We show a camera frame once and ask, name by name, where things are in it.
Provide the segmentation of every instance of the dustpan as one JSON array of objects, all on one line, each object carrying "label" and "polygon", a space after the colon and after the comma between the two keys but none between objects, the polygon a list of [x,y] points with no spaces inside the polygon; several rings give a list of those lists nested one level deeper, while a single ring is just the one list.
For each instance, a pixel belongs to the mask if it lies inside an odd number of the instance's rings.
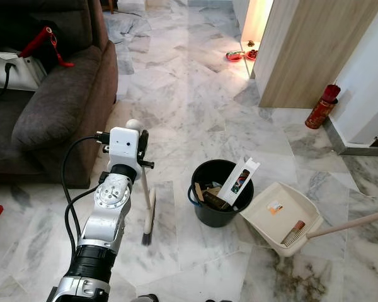
[{"label": "dustpan", "polygon": [[[302,193],[280,182],[273,183],[257,195],[241,215],[284,257],[294,255],[310,238],[378,220],[376,213],[318,231],[323,217],[315,204]],[[290,240],[283,241],[298,221],[303,221],[305,225]]]}]

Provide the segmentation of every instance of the gray sofa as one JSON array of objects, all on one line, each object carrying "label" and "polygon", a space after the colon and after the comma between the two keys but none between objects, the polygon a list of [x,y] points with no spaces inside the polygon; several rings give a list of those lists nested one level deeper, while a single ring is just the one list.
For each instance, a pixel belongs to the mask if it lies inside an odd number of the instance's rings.
[{"label": "gray sofa", "polygon": [[[0,97],[0,183],[60,182],[60,165],[72,142],[104,130],[117,91],[115,46],[108,40],[100,0],[0,0],[56,22],[76,48],[74,67],[51,70],[35,93]],[[71,153],[66,181],[88,187],[99,145]]]}]

